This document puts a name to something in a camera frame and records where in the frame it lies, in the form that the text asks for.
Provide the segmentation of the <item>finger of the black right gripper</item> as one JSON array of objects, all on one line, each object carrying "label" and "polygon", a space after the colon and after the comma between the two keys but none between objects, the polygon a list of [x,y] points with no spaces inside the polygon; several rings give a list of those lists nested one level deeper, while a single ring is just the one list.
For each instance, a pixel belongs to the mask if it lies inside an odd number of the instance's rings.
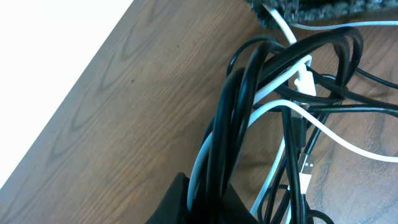
[{"label": "finger of the black right gripper", "polygon": [[275,8],[288,24],[341,19],[386,17],[397,12],[397,0],[246,0],[260,26],[277,29],[278,25],[264,6]]}]

